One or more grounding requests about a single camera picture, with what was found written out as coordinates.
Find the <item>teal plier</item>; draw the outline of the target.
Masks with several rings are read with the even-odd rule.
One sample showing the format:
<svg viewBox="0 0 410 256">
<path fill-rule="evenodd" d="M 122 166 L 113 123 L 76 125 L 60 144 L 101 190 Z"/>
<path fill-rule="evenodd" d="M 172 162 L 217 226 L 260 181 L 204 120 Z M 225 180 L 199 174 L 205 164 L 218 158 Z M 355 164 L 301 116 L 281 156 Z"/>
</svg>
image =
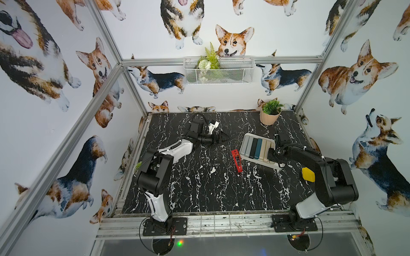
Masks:
<svg viewBox="0 0 410 256">
<path fill-rule="evenodd" d="M 261 154 L 261 147 L 262 147 L 262 139 L 258 139 L 257 140 L 257 144 L 256 144 L 256 149 L 255 149 L 255 154 L 254 154 L 254 159 L 258 160 Z"/>
</svg>

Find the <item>black plier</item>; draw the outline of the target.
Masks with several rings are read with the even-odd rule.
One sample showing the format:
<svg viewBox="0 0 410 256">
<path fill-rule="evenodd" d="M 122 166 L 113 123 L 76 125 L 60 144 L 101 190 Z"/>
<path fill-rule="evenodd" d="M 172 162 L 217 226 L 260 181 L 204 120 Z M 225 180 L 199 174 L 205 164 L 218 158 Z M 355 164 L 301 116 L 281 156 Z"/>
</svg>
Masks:
<svg viewBox="0 0 410 256">
<path fill-rule="evenodd" d="M 250 150 L 250 155 L 249 155 L 250 159 L 253 159 L 255 157 L 257 144 L 258 144 L 258 139 L 253 138 L 253 143 L 252 143 L 251 150 Z"/>
</svg>

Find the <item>grey plier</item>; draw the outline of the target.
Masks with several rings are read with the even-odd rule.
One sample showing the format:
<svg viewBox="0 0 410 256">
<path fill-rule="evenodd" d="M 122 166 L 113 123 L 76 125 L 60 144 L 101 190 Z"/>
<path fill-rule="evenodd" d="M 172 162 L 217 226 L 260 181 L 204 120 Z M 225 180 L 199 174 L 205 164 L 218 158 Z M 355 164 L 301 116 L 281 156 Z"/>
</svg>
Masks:
<svg viewBox="0 0 410 256">
<path fill-rule="evenodd" d="M 242 142 L 242 145 L 241 145 L 241 149 L 240 149 L 240 155 L 242 155 L 242 156 L 245 156 L 245 154 L 246 154 L 249 139 L 250 139 L 250 136 L 248 136 L 248 135 L 244 136 L 244 139 L 243 139 L 243 142 Z"/>
<path fill-rule="evenodd" d="M 245 157 L 250 158 L 250 153 L 251 153 L 251 150 L 252 150 L 253 141 L 254 141 L 254 137 L 249 136 L 248 144 L 247 144 L 246 151 L 245 151 Z"/>
</svg>

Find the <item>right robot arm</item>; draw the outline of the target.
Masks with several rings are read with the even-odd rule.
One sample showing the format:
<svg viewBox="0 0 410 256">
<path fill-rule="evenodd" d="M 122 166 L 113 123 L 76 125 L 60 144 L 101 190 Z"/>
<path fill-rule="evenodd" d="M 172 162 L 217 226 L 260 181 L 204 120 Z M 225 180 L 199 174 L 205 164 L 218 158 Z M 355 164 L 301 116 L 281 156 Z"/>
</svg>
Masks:
<svg viewBox="0 0 410 256">
<path fill-rule="evenodd" d="M 291 217 L 299 221 L 313 219 L 335 205 L 345 205 L 359 198 L 351 167 L 346 160 L 332 159 L 306 146 L 274 136 L 275 148 L 269 149 L 268 160 L 278 164 L 294 161 L 305 171 L 311 171 L 315 191 L 291 207 Z"/>
</svg>

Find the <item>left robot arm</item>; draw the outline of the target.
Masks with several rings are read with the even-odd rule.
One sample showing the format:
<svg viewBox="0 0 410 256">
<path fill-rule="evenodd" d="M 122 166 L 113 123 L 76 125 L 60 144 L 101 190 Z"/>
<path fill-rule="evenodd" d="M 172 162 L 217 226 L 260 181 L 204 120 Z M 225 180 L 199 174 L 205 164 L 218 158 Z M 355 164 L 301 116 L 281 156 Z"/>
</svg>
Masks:
<svg viewBox="0 0 410 256">
<path fill-rule="evenodd" d="M 172 211 L 165 198 L 173 166 L 190 155 L 198 146 L 213 146 L 229 141 L 230 136 L 219 130 L 219 122 L 195 119 L 187 132 L 163 149 L 148 149 L 143 155 L 135 178 L 138 189 L 148 201 L 151 219 L 159 224 L 172 221 Z"/>
</svg>

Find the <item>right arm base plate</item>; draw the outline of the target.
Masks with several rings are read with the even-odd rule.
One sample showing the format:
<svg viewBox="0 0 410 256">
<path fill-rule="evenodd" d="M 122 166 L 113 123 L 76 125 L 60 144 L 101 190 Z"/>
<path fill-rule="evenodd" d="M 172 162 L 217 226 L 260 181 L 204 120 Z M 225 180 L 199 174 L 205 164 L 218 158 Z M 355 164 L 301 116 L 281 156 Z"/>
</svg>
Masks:
<svg viewBox="0 0 410 256">
<path fill-rule="evenodd" d="M 297 217 L 292 217 L 289 214 L 273 214 L 271 219 L 271 228 L 274 228 L 277 233 L 318 231 L 314 219 L 299 219 Z"/>
</svg>

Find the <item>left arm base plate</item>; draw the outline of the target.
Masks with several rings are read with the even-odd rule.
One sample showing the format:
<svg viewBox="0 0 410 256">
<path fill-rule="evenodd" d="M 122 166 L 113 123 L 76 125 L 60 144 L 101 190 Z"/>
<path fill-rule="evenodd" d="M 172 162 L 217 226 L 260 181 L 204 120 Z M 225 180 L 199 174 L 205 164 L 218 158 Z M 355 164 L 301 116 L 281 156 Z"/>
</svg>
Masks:
<svg viewBox="0 0 410 256">
<path fill-rule="evenodd" d="M 169 217 L 165 222 L 159 222 L 150 217 L 143 224 L 143 236 L 186 235 L 187 221 L 187 218 Z"/>
</svg>

